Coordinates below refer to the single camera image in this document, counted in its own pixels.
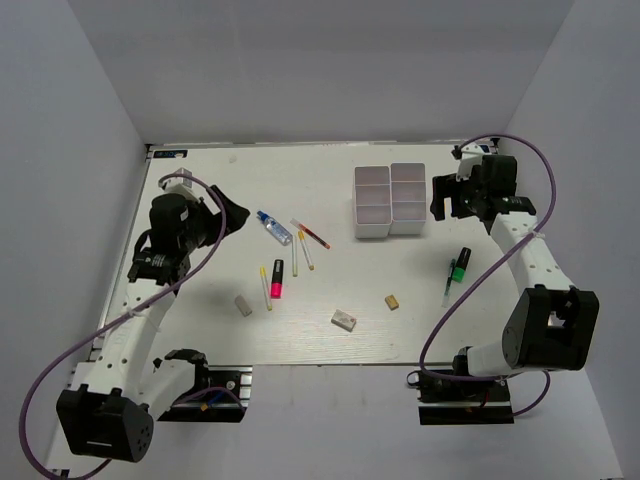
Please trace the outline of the orange cap white marker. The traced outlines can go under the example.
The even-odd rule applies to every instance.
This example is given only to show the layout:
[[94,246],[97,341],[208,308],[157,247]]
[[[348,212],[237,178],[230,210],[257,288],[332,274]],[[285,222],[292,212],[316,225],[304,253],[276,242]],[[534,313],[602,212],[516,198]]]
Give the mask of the orange cap white marker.
[[304,234],[303,231],[301,231],[301,230],[298,231],[298,238],[299,238],[302,250],[303,250],[303,255],[305,257],[307,266],[308,266],[310,271],[314,271],[315,264],[313,262],[313,259],[312,259],[312,256],[311,256],[307,241],[306,241],[306,237],[305,237],[305,234]]

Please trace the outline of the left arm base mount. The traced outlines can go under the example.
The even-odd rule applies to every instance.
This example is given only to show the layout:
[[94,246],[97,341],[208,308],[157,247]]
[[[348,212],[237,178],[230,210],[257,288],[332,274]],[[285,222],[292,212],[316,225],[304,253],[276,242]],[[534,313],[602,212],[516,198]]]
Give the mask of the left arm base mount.
[[160,422],[240,423],[248,409],[252,366],[209,366],[196,371],[196,384],[181,395]]

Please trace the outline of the pink black highlighter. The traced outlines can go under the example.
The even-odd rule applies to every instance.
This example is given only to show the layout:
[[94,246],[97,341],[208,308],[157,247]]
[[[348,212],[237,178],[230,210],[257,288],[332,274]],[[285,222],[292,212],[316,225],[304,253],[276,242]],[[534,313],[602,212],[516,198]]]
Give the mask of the pink black highlighter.
[[276,259],[273,264],[270,296],[272,299],[280,299],[282,296],[284,275],[284,260]]

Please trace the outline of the red orange pen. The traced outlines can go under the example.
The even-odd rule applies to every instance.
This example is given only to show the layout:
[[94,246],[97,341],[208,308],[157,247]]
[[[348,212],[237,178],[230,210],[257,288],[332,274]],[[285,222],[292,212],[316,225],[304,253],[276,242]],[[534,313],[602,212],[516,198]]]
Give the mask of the red orange pen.
[[329,250],[331,248],[331,245],[328,242],[326,242],[324,239],[322,239],[318,234],[316,234],[314,231],[312,231],[308,226],[306,226],[305,224],[299,222],[297,219],[292,218],[290,220],[290,223],[293,226],[295,226],[298,230],[302,231],[304,234],[308,235],[310,238],[315,240],[323,248],[325,248],[327,250]]

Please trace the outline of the green clear pen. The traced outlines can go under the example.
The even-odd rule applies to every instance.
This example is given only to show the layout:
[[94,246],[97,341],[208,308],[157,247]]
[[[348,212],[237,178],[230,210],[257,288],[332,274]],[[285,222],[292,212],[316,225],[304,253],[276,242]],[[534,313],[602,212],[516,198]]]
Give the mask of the green clear pen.
[[445,288],[444,288],[444,292],[443,292],[443,297],[442,297],[442,303],[441,303],[442,308],[446,308],[448,306],[448,302],[449,302],[449,298],[450,298],[450,289],[451,289],[451,284],[452,284],[452,281],[453,281],[453,273],[454,273],[454,270],[455,270],[455,265],[456,265],[456,259],[451,259],[450,264],[449,264],[447,278],[446,278]]

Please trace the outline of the green black highlighter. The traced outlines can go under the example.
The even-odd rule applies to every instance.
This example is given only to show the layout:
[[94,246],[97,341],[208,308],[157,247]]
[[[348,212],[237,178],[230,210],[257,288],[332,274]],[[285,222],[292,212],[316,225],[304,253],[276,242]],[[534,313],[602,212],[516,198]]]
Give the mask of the green black highlighter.
[[471,257],[471,249],[463,247],[455,262],[455,266],[452,273],[452,280],[457,283],[462,283],[466,274],[466,269]]

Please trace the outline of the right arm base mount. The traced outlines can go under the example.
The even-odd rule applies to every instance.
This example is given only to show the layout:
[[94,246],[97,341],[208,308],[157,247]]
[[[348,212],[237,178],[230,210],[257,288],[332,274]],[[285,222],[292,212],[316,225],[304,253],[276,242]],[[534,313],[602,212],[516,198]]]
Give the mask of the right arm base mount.
[[505,381],[452,382],[413,370],[407,386],[418,392],[422,426],[506,425],[514,423],[511,395]]

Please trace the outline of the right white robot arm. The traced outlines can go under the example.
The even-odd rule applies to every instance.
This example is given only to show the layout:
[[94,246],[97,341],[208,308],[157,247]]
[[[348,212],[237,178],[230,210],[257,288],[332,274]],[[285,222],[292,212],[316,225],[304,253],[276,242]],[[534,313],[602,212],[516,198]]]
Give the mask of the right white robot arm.
[[519,300],[499,340],[460,350],[452,362],[451,384],[472,399],[488,380],[526,371],[578,371],[588,357],[599,300],[577,288],[561,270],[537,232],[536,209],[519,196],[517,161],[512,156],[459,156],[455,174],[437,176],[430,210],[436,220],[476,217],[506,256]]

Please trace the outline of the blue cap glue bottle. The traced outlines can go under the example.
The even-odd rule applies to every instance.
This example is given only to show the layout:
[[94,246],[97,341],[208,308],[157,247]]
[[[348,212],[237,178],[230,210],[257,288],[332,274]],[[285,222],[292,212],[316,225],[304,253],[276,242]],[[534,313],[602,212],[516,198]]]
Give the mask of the blue cap glue bottle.
[[283,246],[289,245],[292,240],[292,234],[272,216],[261,210],[257,211],[257,218],[260,220],[264,228]]

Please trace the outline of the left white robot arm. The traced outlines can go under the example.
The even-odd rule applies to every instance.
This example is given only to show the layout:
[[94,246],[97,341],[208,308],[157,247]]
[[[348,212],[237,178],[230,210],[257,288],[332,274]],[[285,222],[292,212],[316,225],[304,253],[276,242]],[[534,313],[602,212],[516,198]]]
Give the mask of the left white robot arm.
[[154,423],[180,398],[199,399],[211,387],[206,356],[150,350],[191,269],[191,254],[241,229],[249,212],[223,193],[218,213],[184,186],[166,187],[151,203],[150,227],[136,241],[123,310],[129,319],[110,329],[98,359],[76,389],[64,390],[56,411],[75,455],[138,462]]

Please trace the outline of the thin yellow tip marker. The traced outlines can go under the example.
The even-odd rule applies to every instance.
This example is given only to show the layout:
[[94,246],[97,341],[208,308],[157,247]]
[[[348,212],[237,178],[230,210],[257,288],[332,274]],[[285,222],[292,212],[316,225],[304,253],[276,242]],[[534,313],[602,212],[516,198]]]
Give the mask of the thin yellow tip marker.
[[291,243],[291,265],[292,276],[296,278],[298,276],[298,243],[297,238],[294,238]]

